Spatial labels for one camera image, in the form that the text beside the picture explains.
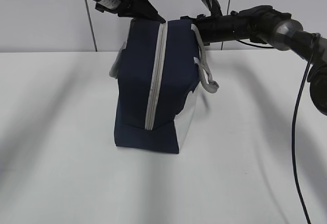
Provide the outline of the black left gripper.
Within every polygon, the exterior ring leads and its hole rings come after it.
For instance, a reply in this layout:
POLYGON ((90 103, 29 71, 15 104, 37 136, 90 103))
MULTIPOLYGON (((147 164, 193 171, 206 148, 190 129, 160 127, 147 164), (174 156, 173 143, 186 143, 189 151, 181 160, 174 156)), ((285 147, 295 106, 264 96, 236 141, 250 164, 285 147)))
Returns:
POLYGON ((166 22, 148 0, 100 0, 96 2, 96 10, 117 14, 119 17, 166 22))

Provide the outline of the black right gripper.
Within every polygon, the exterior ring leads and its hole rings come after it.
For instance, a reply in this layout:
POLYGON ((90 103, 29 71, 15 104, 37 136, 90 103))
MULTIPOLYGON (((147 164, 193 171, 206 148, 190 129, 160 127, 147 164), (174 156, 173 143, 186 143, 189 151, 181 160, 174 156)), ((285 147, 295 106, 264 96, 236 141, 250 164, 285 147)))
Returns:
POLYGON ((236 15, 205 16, 196 18, 182 16, 189 19, 197 27, 205 46, 216 42, 249 39, 249 20, 236 15))

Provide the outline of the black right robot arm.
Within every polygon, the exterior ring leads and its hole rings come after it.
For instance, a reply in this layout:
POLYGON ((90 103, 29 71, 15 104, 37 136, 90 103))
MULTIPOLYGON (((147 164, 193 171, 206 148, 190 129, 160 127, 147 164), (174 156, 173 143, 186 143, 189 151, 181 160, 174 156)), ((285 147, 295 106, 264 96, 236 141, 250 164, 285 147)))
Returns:
POLYGON ((290 13, 272 6, 256 6, 229 15, 198 15, 191 19, 205 45, 214 42, 249 39, 253 43, 269 44, 280 51, 291 50, 311 64, 307 81, 315 107, 326 114, 326 39, 309 33, 290 13))

